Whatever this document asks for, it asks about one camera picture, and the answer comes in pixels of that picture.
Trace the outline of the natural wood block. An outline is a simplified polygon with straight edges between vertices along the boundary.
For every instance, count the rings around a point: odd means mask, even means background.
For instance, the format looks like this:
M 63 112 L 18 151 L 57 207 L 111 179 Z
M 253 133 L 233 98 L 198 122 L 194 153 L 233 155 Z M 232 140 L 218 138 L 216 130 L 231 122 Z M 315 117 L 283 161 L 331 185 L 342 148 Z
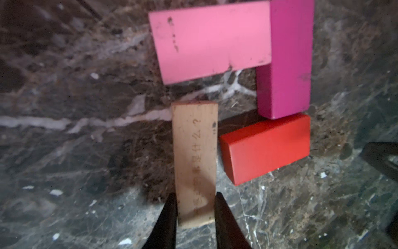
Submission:
M 197 228 L 215 220 L 218 104 L 174 102 L 171 111 L 178 226 Z

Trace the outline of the magenta block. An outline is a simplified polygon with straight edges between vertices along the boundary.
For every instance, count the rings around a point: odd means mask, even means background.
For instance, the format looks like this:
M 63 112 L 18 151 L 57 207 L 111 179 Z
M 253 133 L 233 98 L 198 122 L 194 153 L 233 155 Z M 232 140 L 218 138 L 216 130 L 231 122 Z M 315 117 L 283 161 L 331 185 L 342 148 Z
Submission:
M 315 3 L 271 1 L 270 64 L 256 68 L 258 112 L 279 119 L 309 108 Z

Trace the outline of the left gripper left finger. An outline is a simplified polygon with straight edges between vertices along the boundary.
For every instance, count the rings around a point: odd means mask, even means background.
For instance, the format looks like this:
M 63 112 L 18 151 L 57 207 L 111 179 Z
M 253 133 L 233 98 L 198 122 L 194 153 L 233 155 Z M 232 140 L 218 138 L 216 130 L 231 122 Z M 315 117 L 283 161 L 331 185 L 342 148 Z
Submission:
M 176 194 L 171 193 L 142 249 L 175 249 L 177 214 Z

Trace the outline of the red block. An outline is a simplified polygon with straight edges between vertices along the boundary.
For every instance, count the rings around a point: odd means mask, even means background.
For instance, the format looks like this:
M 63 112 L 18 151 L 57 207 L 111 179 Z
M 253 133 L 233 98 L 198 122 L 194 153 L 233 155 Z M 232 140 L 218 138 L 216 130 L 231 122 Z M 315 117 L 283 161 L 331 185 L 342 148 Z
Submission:
M 311 118 L 268 119 L 220 136 L 226 175 L 238 186 L 310 154 Z

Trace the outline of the light pink block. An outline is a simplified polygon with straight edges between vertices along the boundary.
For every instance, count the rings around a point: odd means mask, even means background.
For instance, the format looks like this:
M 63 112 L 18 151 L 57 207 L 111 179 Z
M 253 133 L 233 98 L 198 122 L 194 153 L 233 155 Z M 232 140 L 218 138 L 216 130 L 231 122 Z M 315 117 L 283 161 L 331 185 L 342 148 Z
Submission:
M 149 13 L 162 82 L 171 85 L 269 64 L 270 14 L 269 1 Z

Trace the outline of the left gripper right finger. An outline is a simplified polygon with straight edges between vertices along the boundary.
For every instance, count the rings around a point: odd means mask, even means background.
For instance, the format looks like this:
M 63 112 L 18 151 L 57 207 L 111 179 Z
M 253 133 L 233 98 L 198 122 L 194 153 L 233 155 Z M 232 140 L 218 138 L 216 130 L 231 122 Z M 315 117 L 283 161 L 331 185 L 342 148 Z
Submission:
M 252 249 L 221 192 L 215 197 L 215 224 L 218 249 Z

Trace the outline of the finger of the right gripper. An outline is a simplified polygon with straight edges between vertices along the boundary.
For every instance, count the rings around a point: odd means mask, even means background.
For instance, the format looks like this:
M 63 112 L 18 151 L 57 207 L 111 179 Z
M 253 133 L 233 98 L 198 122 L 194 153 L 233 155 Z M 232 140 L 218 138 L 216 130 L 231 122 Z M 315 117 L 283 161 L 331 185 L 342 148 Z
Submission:
M 370 166 L 395 182 L 398 182 L 398 165 L 391 162 L 389 156 L 397 155 L 397 142 L 371 142 L 360 153 L 360 157 Z

